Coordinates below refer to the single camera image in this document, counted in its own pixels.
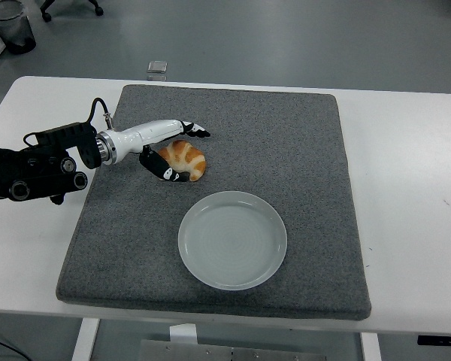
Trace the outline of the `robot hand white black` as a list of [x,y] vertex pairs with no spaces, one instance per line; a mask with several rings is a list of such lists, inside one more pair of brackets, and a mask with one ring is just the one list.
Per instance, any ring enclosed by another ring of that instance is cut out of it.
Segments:
[[107,165],[121,162],[128,154],[139,155],[140,164],[164,181],[197,181],[207,162],[203,152],[188,141],[172,141],[154,151],[151,146],[178,135],[206,138],[210,133],[196,123],[179,120],[156,120],[124,131],[100,132],[97,145],[101,160]]

